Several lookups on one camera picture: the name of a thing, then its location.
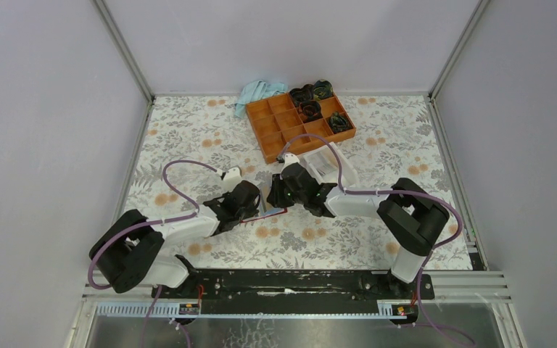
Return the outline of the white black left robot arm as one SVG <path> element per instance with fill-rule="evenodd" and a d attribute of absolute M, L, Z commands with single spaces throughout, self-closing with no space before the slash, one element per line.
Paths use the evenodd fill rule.
<path fill-rule="evenodd" d="M 88 284 L 122 294 L 140 283 L 151 283 L 167 286 L 177 297 L 189 297 L 196 279 L 183 260 L 167 252 L 187 239 L 232 230 L 257 214 L 259 200 L 259 188 L 241 181 L 232 191 L 180 216 L 149 220 L 139 210 L 129 210 L 90 249 Z"/>

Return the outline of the red leather card holder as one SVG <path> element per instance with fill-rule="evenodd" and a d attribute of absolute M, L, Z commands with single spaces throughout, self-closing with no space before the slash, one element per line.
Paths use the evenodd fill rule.
<path fill-rule="evenodd" d="M 247 217 L 247 218 L 243 219 L 240 223 L 241 224 L 251 223 L 251 222 L 254 222 L 256 220 L 272 218 L 272 217 L 275 217 L 277 215 L 285 214 L 285 213 L 288 212 L 287 208 L 278 208 L 278 207 L 274 207 L 271 204 L 267 203 L 264 200 L 262 194 L 260 194 L 257 198 L 256 208 L 257 208 L 257 212 L 252 217 Z"/>

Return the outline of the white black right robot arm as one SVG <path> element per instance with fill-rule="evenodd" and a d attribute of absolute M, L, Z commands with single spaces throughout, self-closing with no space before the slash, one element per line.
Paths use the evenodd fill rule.
<path fill-rule="evenodd" d="M 300 204 L 316 217 L 358 216 L 379 219 L 400 245 L 387 279 L 388 292 L 404 299 L 416 288 L 416 279 L 437 246 L 437 239 L 456 210 L 427 194 L 407 178 L 390 188 L 357 189 L 342 183 L 319 181 L 299 163 L 286 164 L 273 175 L 267 202 L 274 207 Z"/>

